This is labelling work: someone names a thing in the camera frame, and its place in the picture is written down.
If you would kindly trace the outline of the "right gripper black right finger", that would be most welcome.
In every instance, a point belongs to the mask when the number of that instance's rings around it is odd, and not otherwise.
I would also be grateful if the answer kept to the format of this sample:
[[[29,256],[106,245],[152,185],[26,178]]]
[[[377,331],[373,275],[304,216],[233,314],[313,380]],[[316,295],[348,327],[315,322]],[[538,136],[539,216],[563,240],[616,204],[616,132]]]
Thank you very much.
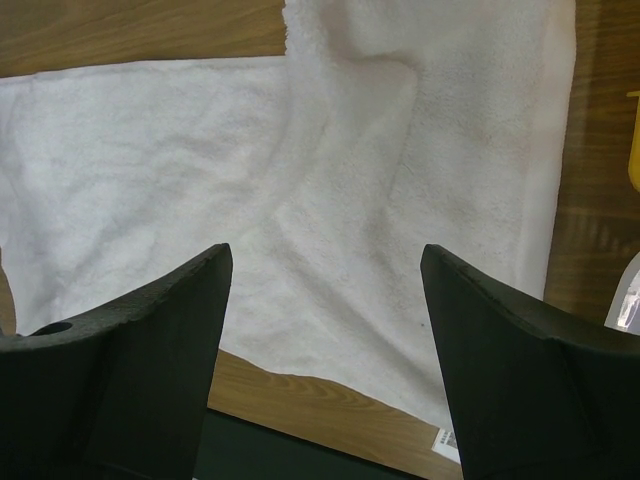
[[[421,275],[467,479],[635,479],[639,339],[512,288],[448,250]]]

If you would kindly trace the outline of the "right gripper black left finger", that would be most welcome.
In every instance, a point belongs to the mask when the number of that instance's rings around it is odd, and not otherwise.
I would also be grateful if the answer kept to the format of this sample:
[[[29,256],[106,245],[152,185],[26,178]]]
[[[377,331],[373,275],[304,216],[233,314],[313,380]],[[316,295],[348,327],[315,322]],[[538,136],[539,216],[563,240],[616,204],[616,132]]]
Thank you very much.
[[[188,479],[233,271],[215,245],[106,304],[1,340],[5,479]]]

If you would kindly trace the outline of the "white towel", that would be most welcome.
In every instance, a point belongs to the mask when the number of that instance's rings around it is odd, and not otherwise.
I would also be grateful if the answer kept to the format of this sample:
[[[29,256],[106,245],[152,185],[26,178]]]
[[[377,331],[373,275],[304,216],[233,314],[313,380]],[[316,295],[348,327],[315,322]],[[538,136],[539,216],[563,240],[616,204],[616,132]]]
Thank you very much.
[[[290,1],[278,57],[1,83],[1,249],[29,335],[218,243],[222,348],[452,425],[420,259],[534,297],[576,56],[571,1]]]

